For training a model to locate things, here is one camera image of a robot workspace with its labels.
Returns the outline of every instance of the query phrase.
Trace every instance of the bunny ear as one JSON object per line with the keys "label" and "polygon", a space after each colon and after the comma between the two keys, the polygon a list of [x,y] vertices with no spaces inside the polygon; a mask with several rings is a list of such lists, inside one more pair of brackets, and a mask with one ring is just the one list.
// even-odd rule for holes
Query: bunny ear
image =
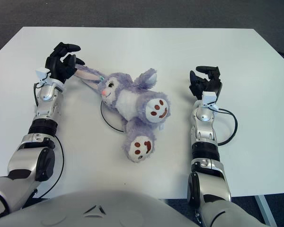
{"label": "bunny ear", "polygon": [[152,88],[157,82],[156,72],[154,69],[147,70],[134,81],[134,85],[144,89]]}
{"label": "bunny ear", "polygon": [[88,79],[82,79],[82,81],[86,83],[88,86],[90,86],[92,89],[95,89],[96,91],[98,91],[98,83],[95,83],[92,80],[88,80]]}
{"label": "bunny ear", "polygon": [[75,76],[80,77],[82,79],[104,80],[107,77],[104,73],[91,69],[84,65],[76,64],[76,68],[77,71],[75,73]]}
{"label": "bunny ear", "polygon": [[77,71],[75,76],[81,78],[81,80],[90,86],[92,89],[98,90],[98,84],[103,81],[106,77],[105,74],[91,69],[87,66],[76,65]]}

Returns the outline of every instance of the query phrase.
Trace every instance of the stuffed bunny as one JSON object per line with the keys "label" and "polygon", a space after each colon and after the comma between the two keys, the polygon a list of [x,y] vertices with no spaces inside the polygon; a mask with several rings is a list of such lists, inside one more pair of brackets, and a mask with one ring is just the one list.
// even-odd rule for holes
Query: stuffed bunny
{"label": "stuffed bunny", "polygon": [[75,76],[96,90],[103,102],[124,118],[127,138],[123,149],[130,160],[140,162],[154,151],[153,130],[170,116],[170,104],[162,92],[150,91],[157,82],[156,70],[149,69],[134,82],[130,75],[109,76],[77,65]]}

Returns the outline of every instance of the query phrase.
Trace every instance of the bunny eye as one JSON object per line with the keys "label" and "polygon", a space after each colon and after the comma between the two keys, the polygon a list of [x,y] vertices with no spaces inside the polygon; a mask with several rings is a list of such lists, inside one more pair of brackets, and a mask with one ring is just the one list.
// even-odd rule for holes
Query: bunny eye
{"label": "bunny eye", "polygon": [[108,84],[109,87],[113,87],[114,86],[114,82],[110,81]]}

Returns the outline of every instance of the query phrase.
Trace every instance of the paw pad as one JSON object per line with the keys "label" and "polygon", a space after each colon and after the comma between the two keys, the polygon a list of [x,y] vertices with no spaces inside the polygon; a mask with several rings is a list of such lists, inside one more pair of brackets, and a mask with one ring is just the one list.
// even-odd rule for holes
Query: paw pad
{"label": "paw pad", "polygon": [[146,105],[146,118],[152,123],[158,123],[168,113],[169,106],[164,99],[155,98],[150,100]]}
{"label": "paw pad", "polygon": [[147,158],[152,151],[152,140],[147,136],[138,136],[131,143],[129,158],[133,162],[140,162]]}

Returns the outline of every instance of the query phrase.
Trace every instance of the floor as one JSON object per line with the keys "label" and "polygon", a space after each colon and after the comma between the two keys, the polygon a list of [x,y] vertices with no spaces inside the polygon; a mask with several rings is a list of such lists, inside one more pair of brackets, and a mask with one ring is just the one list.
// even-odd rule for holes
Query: floor
{"label": "floor", "polygon": [[[23,26],[253,28],[284,52],[284,0],[0,0],[0,49]],[[266,199],[284,227],[284,194]],[[233,201],[263,221],[253,197]],[[194,219],[185,200],[168,203]]]}

